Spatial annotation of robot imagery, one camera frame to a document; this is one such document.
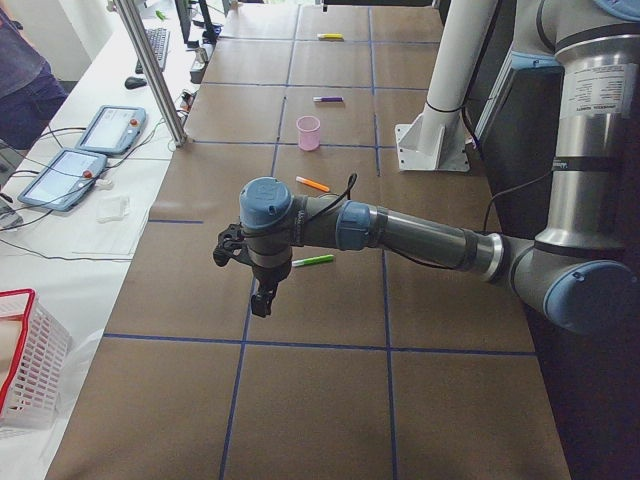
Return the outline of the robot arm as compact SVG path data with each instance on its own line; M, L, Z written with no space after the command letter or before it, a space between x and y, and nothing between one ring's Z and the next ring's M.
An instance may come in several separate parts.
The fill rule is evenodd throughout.
M636 319L639 276L617 232L625 146L639 116L635 1L519 1L505 61L474 127L497 211L521 231L453 227L261 177L220 249L252 269L271 312L296 247L378 248L500 285L551 323L590 334Z

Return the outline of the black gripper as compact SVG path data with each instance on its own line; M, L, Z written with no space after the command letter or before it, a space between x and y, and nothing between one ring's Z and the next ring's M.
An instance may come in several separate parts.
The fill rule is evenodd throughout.
M283 249L275 254L250 250L249 256L253 262L253 275L259 283L258 290L251 297L251 312L258 317L268 317L279 283L291 272L292 250Z

